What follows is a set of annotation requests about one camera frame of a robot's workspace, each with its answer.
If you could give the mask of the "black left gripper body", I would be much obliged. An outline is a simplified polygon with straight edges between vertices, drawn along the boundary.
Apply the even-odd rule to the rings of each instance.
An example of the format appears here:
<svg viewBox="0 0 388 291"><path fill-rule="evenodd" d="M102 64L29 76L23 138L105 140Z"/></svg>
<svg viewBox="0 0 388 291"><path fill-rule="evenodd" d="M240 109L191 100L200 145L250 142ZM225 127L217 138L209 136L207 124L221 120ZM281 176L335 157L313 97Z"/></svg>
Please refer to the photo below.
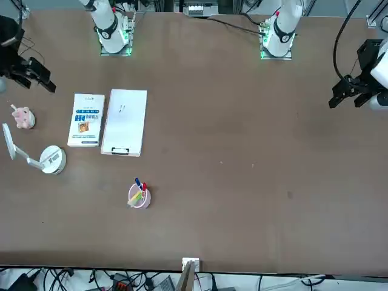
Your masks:
<svg viewBox="0 0 388 291"><path fill-rule="evenodd" d="M361 73L355 77L357 85L380 87L381 85L370 74L378 58L382 39L367 39L357 50Z"/></svg>

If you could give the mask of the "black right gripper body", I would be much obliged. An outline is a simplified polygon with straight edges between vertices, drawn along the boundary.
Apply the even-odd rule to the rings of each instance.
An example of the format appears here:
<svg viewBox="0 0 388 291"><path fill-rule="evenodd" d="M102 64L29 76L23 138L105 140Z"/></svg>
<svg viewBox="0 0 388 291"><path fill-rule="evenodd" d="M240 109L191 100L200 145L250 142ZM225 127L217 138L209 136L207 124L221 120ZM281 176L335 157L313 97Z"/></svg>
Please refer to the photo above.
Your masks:
<svg viewBox="0 0 388 291"><path fill-rule="evenodd" d="M21 24L7 16L1 16L1 76L10 78L21 73L26 76L26 61L19 56L19 46L25 30Z"/></svg>

